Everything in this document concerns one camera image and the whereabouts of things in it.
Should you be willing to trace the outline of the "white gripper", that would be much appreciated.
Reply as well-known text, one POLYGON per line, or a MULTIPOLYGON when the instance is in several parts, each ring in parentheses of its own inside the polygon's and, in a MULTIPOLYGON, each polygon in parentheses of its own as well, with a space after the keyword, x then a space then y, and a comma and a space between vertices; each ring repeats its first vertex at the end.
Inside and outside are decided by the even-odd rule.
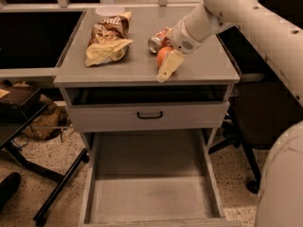
POLYGON ((169 35, 172 49, 164 58, 161 67, 158 67, 156 79, 165 82, 178 69, 184 61, 184 54, 190 54, 197 50, 202 44, 194 40, 186 29, 185 20, 180 20, 169 35))

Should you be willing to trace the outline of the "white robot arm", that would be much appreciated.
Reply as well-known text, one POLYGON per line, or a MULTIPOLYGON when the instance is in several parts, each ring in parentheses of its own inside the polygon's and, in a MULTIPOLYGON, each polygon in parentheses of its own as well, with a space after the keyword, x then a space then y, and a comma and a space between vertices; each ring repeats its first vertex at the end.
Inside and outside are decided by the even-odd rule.
MULTIPOLYGON (((211 35, 237 26, 269 61, 295 99, 303 103, 302 29, 262 6, 258 0, 203 0, 181 19, 168 38, 173 50, 162 55, 157 80, 166 81, 211 35)), ((255 227, 303 227, 303 122, 278 137, 264 165, 255 227)))

